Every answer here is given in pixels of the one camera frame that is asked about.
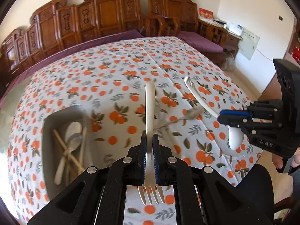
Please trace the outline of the person's right hand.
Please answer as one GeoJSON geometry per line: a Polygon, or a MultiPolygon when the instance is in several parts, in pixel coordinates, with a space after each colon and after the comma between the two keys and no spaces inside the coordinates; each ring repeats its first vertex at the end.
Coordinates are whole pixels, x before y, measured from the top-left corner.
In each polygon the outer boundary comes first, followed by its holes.
{"type": "MultiPolygon", "coordinates": [[[[291,162],[291,167],[296,168],[300,164],[300,148],[296,150],[293,156],[293,160],[291,162]]],[[[283,168],[283,158],[276,154],[272,154],[272,162],[277,169],[283,168]]]]}

